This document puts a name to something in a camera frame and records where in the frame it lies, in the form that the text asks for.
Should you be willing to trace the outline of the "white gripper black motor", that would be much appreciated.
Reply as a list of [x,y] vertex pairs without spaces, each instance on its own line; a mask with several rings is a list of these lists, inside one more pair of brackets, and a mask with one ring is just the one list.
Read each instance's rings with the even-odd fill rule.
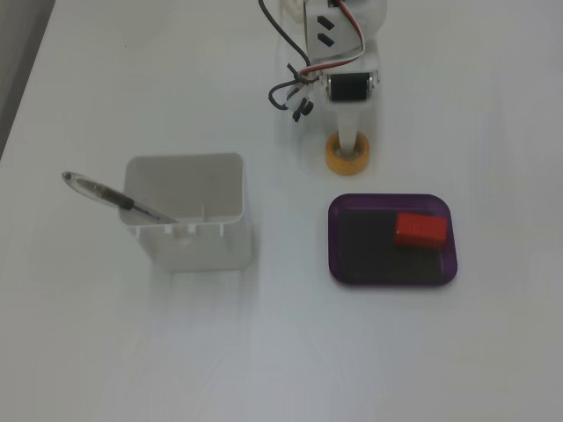
[[323,102],[337,114],[339,152],[358,157],[356,148],[360,114],[377,99],[381,85],[378,47],[366,47],[354,62],[323,72]]

